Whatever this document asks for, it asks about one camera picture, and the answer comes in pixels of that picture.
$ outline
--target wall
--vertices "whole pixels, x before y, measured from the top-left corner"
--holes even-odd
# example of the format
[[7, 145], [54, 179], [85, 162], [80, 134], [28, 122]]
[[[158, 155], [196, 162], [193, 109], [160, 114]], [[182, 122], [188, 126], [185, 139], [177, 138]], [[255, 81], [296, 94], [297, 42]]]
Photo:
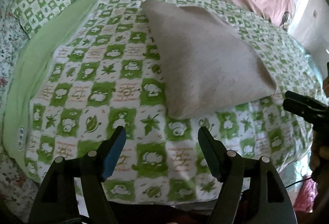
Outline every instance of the wall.
[[305, 12], [291, 35], [304, 48], [310, 51], [314, 61], [326, 75], [326, 64], [329, 61], [329, 6], [325, 0], [309, 0]]

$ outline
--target green pillowcase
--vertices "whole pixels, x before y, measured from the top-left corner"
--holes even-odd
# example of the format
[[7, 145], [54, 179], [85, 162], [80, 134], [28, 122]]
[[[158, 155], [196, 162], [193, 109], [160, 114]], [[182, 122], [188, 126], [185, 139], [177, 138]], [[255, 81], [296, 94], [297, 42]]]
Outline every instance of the green pillowcase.
[[11, 8], [20, 25], [31, 38], [47, 21], [60, 14], [76, 0], [16, 0]]

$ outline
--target floral bedsheet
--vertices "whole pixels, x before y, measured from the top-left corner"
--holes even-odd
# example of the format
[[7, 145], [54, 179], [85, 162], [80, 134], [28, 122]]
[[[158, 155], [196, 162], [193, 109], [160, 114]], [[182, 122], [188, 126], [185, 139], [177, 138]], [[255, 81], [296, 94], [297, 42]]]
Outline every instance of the floral bedsheet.
[[[28, 41], [19, 21], [10, 13], [14, 0], [0, 0], [0, 130], [7, 91], [20, 50]], [[0, 199], [21, 220], [27, 222], [37, 187], [27, 179], [1, 146], [0, 134]]]
[[160, 0], [205, 8], [234, 26], [279, 86], [271, 97], [176, 120], [167, 115], [161, 56], [142, 1], [99, 0], [77, 34], [55, 51], [30, 103], [25, 146], [30, 176], [41, 181], [57, 156], [76, 158], [97, 149], [118, 125], [125, 127], [127, 142], [104, 189], [109, 200], [120, 203], [215, 199], [221, 184], [197, 143], [203, 125], [228, 149], [248, 158], [267, 155], [278, 170], [304, 156], [311, 125], [283, 110], [283, 94], [292, 90], [322, 101], [325, 96], [287, 33], [222, 0]]

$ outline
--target green and white patterned sheet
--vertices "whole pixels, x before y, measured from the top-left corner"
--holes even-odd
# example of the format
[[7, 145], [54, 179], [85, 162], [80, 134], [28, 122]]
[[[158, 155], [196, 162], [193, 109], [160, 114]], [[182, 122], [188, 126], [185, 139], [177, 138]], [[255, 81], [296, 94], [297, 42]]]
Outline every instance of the green and white patterned sheet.
[[200, 6], [229, 22], [279, 86], [271, 97], [179, 121], [166, 114], [160, 55], [139, 8], [142, 1], [99, 0], [70, 43], [53, 54], [48, 76], [30, 103], [25, 158], [30, 176], [41, 181], [55, 157], [83, 156], [118, 125], [126, 128], [127, 142], [104, 190], [109, 200], [121, 203], [215, 199], [221, 184], [197, 143], [202, 125], [227, 149], [248, 158], [267, 155], [278, 170], [304, 156], [311, 125], [283, 110], [283, 93], [289, 89], [321, 101], [325, 96], [287, 33], [222, 0], [162, 0]]
[[11, 12], [29, 38], [76, 0], [16, 0]]

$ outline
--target bed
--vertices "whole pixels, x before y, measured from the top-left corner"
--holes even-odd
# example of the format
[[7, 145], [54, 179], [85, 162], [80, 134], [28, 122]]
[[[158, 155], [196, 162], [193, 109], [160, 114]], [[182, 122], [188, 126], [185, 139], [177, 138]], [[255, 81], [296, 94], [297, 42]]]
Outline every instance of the bed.
[[[3, 3], [8, 4], [4, 12], [9, 12], [10, 1]], [[268, 155], [279, 171], [307, 153], [311, 126], [283, 111], [283, 93], [289, 89], [321, 101], [325, 96], [293, 38], [267, 20], [224, 0], [161, 0], [199, 6], [228, 22], [259, 54], [279, 86], [271, 97], [224, 112], [184, 121], [168, 119], [164, 96], [143, 101], [147, 100], [143, 98], [146, 91], [159, 93], [165, 84], [156, 42], [140, 8], [142, 1], [77, 0], [49, 21], [40, 17], [33, 28], [21, 22], [25, 33], [12, 15], [4, 18], [5, 24], [17, 28], [14, 37], [18, 43], [10, 39], [6, 42], [11, 48], [15, 46], [8, 51], [14, 58], [12, 66], [29, 41], [15, 66], [3, 132], [4, 148], [29, 178], [41, 182], [58, 155], [75, 158], [97, 148], [115, 123], [124, 125], [130, 137], [113, 178], [104, 188], [109, 200], [121, 203], [179, 205], [215, 199], [220, 184], [210, 175], [196, 143], [201, 125], [243, 156]], [[15, 10], [12, 14], [20, 18]], [[142, 73], [133, 69], [128, 75], [122, 73], [129, 65], [125, 61], [131, 59], [136, 60]], [[77, 81], [87, 84], [74, 85]], [[156, 88], [148, 90], [147, 85], [152, 84]], [[83, 93], [81, 90], [86, 92], [80, 97], [84, 103], [78, 107], [67, 105], [74, 102], [74, 96], [78, 100], [76, 94]], [[183, 134], [179, 140], [172, 139], [174, 129]], [[68, 135], [59, 135], [59, 130], [62, 134], [66, 130]], [[154, 150], [147, 152], [145, 147]], [[79, 183], [77, 192], [81, 193]]]

